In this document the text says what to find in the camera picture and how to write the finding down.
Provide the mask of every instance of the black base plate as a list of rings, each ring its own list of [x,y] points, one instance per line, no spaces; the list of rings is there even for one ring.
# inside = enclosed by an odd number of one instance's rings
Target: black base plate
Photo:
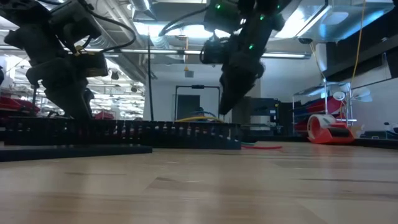
[[[0,148],[0,162],[143,153],[152,153],[152,147],[137,145],[7,146]]]
[[[171,149],[241,149],[238,124],[8,118],[5,145],[139,144]]]

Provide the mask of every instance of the yellow rope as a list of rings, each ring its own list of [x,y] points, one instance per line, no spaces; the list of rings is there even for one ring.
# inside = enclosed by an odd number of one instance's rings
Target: yellow rope
[[[351,91],[351,88],[353,87],[355,75],[356,75],[356,68],[358,67],[358,62],[359,62],[359,52],[361,50],[361,41],[362,41],[362,29],[363,29],[363,21],[365,18],[365,8],[366,8],[366,0],[363,0],[363,6],[362,6],[362,19],[361,19],[361,28],[359,30],[359,39],[358,39],[358,48],[356,49],[356,59],[355,59],[355,65],[354,65],[354,71],[353,71],[353,78],[351,79],[351,85],[349,86],[349,90]],[[343,104],[340,104],[340,111],[342,111]]]
[[[184,119],[176,120],[175,122],[189,122],[189,121],[197,121],[197,120],[201,120],[201,119],[212,119],[212,120],[218,121],[220,123],[224,123],[223,120],[220,120],[220,119],[214,118],[214,117],[207,117],[207,116],[196,116],[196,117],[192,117],[192,118],[184,118]]]
[[[317,55],[316,55],[316,53],[315,53],[315,48],[314,48],[314,46],[312,45],[312,43],[310,44],[310,48],[311,48],[311,51],[312,51],[313,56],[315,57],[315,61],[317,61],[317,65],[318,65],[319,72],[321,73],[322,77],[323,77],[324,79],[326,79],[326,78],[325,78],[325,75],[323,74],[323,71],[322,71],[322,69],[321,69],[321,66],[319,65],[318,57],[317,57]]]

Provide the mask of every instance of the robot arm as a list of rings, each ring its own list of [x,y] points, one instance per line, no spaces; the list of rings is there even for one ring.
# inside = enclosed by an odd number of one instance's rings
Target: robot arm
[[[282,30],[284,19],[279,14],[290,1],[278,0],[212,0],[205,16],[205,28],[231,33],[227,40],[208,40],[203,48],[204,63],[222,63],[220,83],[223,94],[220,114],[227,114],[261,78],[264,67],[261,55],[273,30]],[[232,34],[242,28],[239,35]]]
[[[37,88],[41,80],[47,98],[75,119],[92,117],[93,94],[86,78],[108,74],[103,54],[78,52],[74,46],[86,36],[101,35],[92,9],[85,0],[69,0],[51,11],[33,0],[0,2],[0,16],[19,26],[4,42],[26,51],[32,65],[26,73],[29,82]]]

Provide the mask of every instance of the door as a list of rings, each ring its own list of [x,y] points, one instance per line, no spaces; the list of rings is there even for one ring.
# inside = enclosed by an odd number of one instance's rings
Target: door
[[[178,95],[177,119],[189,118],[200,107],[200,95]]]

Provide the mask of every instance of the workbench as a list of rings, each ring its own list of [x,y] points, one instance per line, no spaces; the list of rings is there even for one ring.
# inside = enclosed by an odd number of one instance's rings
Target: workbench
[[[259,144],[3,162],[1,223],[397,223],[398,151]]]

